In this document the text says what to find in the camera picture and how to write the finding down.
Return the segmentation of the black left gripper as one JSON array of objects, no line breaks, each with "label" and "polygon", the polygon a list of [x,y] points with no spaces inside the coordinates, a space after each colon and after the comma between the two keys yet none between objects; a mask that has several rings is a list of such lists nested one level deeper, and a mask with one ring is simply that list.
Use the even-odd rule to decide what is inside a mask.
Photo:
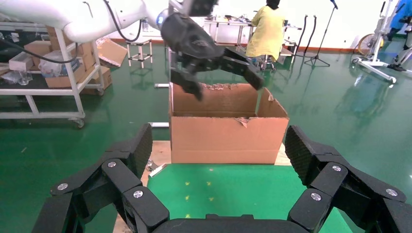
[{"label": "black left gripper", "polygon": [[161,36],[178,56],[182,68],[171,68],[171,82],[198,101],[203,98],[196,78],[198,69],[218,69],[242,76],[255,90],[263,87],[264,79],[249,58],[229,48],[219,47],[209,34],[190,17],[179,12],[169,15],[161,26]]}]

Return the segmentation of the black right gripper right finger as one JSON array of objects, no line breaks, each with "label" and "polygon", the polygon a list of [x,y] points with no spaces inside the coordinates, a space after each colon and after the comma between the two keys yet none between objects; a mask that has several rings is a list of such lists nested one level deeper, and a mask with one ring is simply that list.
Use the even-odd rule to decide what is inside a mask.
[{"label": "black right gripper right finger", "polygon": [[288,213],[309,233],[337,208],[366,233],[409,233],[412,207],[405,194],[352,165],[332,146],[310,140],[296,125],[286,132],[285,153],[306,190]]}]

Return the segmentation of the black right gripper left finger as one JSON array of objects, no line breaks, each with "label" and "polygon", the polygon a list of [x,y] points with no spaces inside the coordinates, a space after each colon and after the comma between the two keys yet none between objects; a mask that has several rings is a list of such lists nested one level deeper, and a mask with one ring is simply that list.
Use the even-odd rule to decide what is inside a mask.
[{"label": "black right gripper left finger", "polygon": [[104,207],[113,205],[134,233],[152,233],[170,218],[141,178],[152,153],[151,125],[113,144],[91,166],[57,182],[33,227],[34,233],[83,233]]}]

